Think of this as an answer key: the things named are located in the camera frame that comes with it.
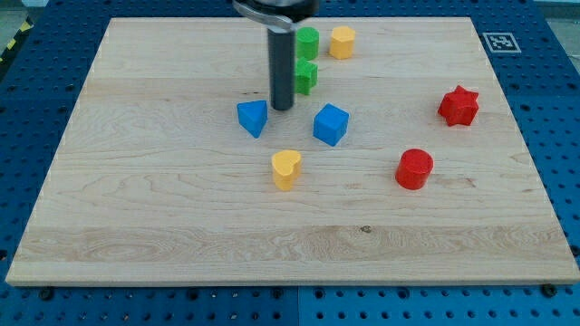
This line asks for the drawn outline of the silver black robot end mount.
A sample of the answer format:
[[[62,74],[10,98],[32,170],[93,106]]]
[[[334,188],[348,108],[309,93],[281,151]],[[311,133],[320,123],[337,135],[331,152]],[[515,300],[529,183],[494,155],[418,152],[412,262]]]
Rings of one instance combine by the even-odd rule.
[[[305,19],[314,16],[319,0],[233,0],[234,9],[251,21],[277,33],[291,32]]]

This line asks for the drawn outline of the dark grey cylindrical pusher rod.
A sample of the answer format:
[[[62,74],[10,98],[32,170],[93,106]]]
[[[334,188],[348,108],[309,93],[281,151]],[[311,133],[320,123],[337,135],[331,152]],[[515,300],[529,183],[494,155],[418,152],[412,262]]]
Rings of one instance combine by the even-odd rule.
[[[295,31],[267,28],[270,101],[274,110],[295,102]]]

